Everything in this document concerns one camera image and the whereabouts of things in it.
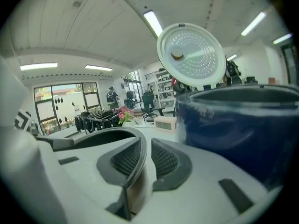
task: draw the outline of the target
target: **backpack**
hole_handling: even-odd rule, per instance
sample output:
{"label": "backpack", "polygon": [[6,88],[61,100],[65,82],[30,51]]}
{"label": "backpack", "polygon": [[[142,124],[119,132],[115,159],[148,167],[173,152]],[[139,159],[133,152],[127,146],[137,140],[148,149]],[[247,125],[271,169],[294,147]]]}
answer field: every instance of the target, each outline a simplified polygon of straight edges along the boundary
{"label": "backpack", "polygon": [[108,94],[107,94],[107,102],[108,103],[114,103],[115,102],[115,100],[113,98],[113,92],[112,92],[112,94],[109,94],[109,92],[108,92]]}

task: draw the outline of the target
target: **white lid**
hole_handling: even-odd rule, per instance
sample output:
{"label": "white lid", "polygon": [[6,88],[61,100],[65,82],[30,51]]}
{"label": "white lid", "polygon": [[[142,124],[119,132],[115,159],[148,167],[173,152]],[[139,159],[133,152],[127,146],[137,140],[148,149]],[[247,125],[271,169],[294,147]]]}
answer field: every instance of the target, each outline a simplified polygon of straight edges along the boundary
{"label": "white lid", "polygon": [[158,38],[157,52],[165,69],[186,85],[213,87],[224,76],[224,51],[216,38],[199,26],[190,23],[168,26]]}

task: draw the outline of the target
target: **white ceiling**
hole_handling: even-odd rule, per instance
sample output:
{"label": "white ceiling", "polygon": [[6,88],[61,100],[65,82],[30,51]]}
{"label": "white ceiling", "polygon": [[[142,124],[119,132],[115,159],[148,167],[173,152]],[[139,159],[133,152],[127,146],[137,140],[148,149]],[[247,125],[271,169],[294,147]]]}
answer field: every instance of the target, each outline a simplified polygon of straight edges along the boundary
{"label": "white ceiling", "polygon": [[[27,83],[66,74],[114,79],[158,61],[156,38],[143,18],[148,10],[155,12],[162,28],[194,23],[223,47],[238,47],[257,39],[271,42],[287,33],[272,9],[254,31],[240,36],[268,8],[267,0],[23,0],[1,31],[0,52]],[[55,61],[55,69],[19,69]],[[113,70],[100,74],[84,69],[87,64]]]}

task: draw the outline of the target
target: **flower bouquet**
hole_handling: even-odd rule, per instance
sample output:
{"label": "flower bouquet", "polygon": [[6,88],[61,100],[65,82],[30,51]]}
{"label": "flower bouquet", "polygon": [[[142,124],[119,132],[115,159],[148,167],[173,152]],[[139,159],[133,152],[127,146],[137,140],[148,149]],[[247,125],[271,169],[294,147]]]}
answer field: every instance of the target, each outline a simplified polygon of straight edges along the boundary
{"label": "flower bouquet", "polygon": [[131,120],[134,118],[133,115],[131,115],[129,112],[125,111],[125,110],[121,110],[119,116],[120,121],[118,121],[118,124],[123,124],[126,122],[131,122]]}

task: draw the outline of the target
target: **blue container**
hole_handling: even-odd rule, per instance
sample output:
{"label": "blue container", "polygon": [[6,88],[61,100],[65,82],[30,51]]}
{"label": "blue container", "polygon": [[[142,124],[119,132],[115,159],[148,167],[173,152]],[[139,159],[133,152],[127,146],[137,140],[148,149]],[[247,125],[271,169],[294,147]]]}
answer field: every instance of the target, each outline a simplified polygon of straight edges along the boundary
{"label": "blue container", "polygon": [[299,141],[299,90],[243,85],[177,98],[178,138],[217,153],[268,189],[281,184]]}

